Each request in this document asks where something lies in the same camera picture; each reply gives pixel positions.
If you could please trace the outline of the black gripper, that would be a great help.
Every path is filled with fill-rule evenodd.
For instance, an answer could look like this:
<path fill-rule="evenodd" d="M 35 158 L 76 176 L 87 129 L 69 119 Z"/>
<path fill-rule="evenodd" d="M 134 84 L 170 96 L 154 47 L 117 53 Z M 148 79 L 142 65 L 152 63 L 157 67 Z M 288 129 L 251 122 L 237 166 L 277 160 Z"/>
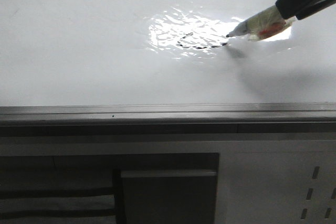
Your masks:
<path fill-rule="evenodd" d="M 245 34 L 251 41 L 268 39 L 289 28 L 296 18 L 305 19 L 333 4 L 335 0 L 277 0 L 245 21 Z"/>

